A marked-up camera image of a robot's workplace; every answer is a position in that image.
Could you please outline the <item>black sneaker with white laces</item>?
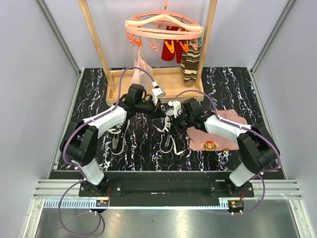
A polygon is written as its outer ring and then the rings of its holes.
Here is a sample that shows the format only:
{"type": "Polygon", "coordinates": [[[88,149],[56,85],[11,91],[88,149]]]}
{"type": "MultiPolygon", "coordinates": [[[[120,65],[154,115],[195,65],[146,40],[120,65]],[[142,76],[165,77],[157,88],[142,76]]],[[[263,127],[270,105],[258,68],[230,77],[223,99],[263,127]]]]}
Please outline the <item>black sneaker with white laces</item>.
{"type": "Polygon", "coordinates": [[[163,154],[168,154],[171,151],[175,155],[182,155],[185,150],[177,151],[175,138],[178,135],[175,127],[172,127],[172,119],[174,118],[174,113],[172,109],[167,110],[166,116],[163,120],[163,128],[154,126],[158,132],[161,133],[161,141],[159,143],[159,149],[163,154]]]}

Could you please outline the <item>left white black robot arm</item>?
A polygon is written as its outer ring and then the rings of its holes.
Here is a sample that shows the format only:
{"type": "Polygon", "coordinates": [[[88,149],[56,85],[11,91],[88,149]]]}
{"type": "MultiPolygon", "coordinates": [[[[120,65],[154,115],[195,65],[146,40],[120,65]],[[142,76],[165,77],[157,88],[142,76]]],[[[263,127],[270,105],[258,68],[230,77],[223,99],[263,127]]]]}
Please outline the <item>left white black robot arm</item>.
{"type": "Polygon", "coordinates": [[[84,180],[90,183],[89,189],[95,196],[102,196],[107,190],[107,184],[102,181],[104,173],[95,159],[98,139],[111,129],[117,130],[120,124],[127,124],[137,113],[164,117],[159,109],[160,99],[165,96],[163,88],[155,85],[148,100],[143,95],[144,91],[143,86],[131,84],[128,92],[108,110],[94,117],[69,122],[60,151],[64,161],[77,167],[84,180]]]}

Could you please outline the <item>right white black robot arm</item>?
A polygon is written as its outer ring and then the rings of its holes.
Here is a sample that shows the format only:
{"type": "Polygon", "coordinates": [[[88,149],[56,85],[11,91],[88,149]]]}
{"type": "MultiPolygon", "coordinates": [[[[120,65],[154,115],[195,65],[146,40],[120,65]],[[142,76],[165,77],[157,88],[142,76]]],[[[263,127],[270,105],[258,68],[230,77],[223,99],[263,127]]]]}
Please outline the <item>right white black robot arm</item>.
{"type": "Polygon", "coordinates": [[[248,125],[234,110],[204,111],[199,102],[171,100],[171,124],[184,129],[194,151],[231,151],[240,153],[241,164],[229,175],[225,191],[229,196],[242,192],[247,181],[280,163],[280,152],[263,124],[248,125]]]}

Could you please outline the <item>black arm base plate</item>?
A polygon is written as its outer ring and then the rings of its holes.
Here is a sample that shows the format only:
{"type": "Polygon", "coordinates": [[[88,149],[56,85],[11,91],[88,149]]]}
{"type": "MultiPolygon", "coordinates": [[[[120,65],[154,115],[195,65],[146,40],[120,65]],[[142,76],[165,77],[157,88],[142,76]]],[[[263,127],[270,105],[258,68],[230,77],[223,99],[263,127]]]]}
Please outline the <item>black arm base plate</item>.
{"type": "Polygon", "coordinates": [[[250,182],[235,188],[229,172],[106,172],[100,185],[84,182],[80,197],[110,196],[110,207],[212,207],[221,198],[253,198],[250,182]]]}

